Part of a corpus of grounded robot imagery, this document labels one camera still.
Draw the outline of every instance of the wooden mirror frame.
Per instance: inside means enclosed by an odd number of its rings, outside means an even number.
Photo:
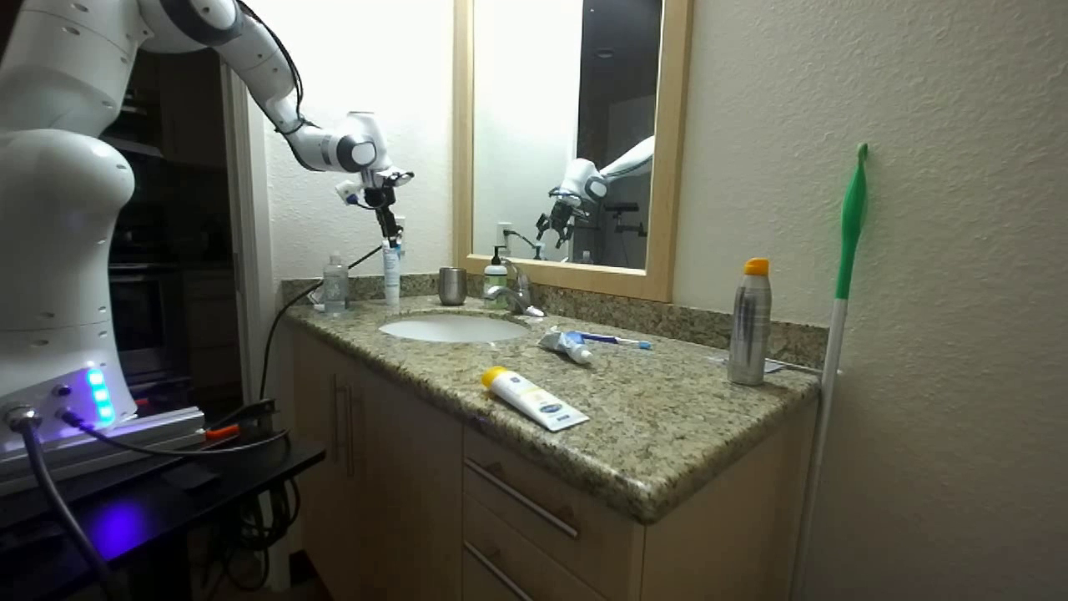
[[[472,252],[474,215],[474,0],[454,0],[453,240],[456,262],[481,273],[488,254]],[[538,283],[670,302],[675,270],[693,0],[663,0],[645,268],[514,258]]]

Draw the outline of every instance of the metal cup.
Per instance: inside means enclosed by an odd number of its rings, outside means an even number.
[[[462,305],[467,299],[467,269],[459,267],[438,269],[438,298],[445,306]]]

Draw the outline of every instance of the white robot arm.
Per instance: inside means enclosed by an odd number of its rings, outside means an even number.
[[[592,205],[604,200],[609,184],[623,177],[644,175],[653,169],[653,151],[655,136],[649,136],[623,153],[608,167],[597,170],[597,167],[585,158],[576,158],[564,171],[564,180],[549,190],[549,196],[555,199],[552,212],[541,213],[537,220],[537,238],[549,228],[560,234],[556,248],[567,241],[575,231],[570,223],[576,213],[585,217]]]
[[[352,199],[395,242],[394,188],[413,174],[389,158],[367,112],[333,130],[300,112],[299,73],[237,0],[23,0],[0,62],[0,414],[69,408],[106,428],[136,406],[115,351],[108,250],[134,191],[129,163],[99,135],[119,115],[139,49],[211,47],[305,168],[359,174]],[[56,420],[43,441],[65,438]],[[0,455],[21,447],[0,430]]]

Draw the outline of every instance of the mirror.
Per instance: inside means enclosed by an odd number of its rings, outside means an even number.
[[[645,268],[661,0],[472,6],[474,251]]]
[[[454,2],[458,265],[671,300],[693,0]]]

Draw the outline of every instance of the soap dispenser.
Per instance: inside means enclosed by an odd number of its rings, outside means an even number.
[[[493,257],[489,259],[489,264],[483,269],[482,274],[482,295],[485,298],[486,291],[494,285],[508,285],[508,268],[504,266],[501,262],[500,250],[502,248],[507,248],[505,246],[494,246],[493,247]],[[508,299],[504,295],[498,296],[497,298],[490,300],[486,298],[484,300],[487,310],[507,310]]]

